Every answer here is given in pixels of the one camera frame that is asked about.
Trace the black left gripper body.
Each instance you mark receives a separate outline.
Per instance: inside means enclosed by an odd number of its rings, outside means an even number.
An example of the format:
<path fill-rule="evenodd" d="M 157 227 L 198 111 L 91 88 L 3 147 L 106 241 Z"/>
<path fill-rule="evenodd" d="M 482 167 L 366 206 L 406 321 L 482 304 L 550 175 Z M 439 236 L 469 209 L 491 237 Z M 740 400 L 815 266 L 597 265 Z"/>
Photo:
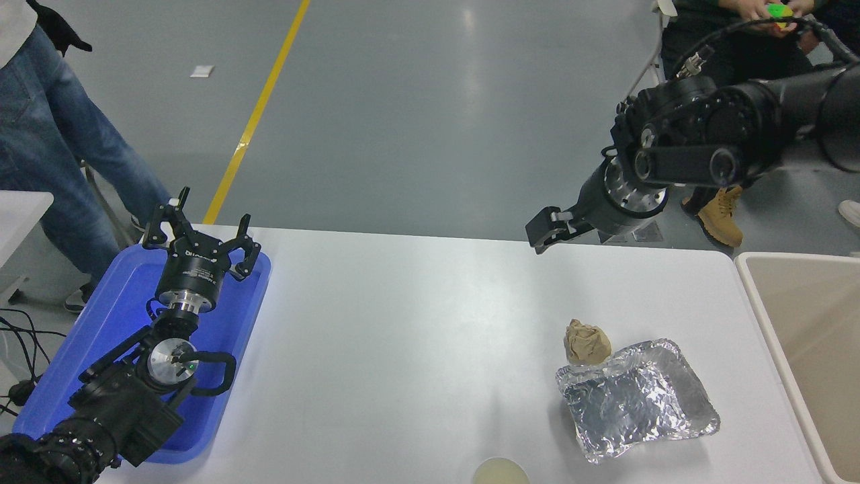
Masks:
<path fill-rule="evenodd" d="M 156 297 L 167 301 L 170 294 L 188 291 L 205 300 L 217 301 L 224 276 L 231 266 L 227 254 L 213 252 L 203 244 L 196 246 L 187 240 L 174 240 L 168 246 L 168 259 Z"/>

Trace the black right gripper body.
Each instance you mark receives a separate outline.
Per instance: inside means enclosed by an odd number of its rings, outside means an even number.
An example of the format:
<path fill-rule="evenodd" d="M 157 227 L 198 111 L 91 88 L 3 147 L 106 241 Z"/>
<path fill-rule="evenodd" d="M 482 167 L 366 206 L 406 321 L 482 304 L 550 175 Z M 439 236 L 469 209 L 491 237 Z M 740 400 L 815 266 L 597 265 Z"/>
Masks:
<path fill-rule="evenodd" d="M 571 229 L 574 238 L 596 231 L 610 239 L 632 233 L 645 226 L 649 217 L 645 212 L 633 212 L 612 198 L 610 183 L 624 180 L 616 165 L 600 165 L 583 184 L 578 201 L 571 209 Z"/>

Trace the person's left hand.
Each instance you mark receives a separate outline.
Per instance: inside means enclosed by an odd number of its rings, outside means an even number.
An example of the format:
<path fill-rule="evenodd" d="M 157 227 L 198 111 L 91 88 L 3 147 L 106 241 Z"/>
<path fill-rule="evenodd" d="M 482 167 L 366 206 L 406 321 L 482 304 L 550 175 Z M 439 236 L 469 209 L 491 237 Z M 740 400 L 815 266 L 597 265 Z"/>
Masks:
<path fill-rule="evenodd" d="M 813 0 L 781 1 L 781 3 L 786 5 L 786 8 L 790 10 L 793 17 L 804 17 L 818 8 L 817 2 Z M 796 25 L 793 22 L 783 22 L 782 24 L 777 24 L 777 27 L 779 33 L 787 33 L 796 29 Z"/>

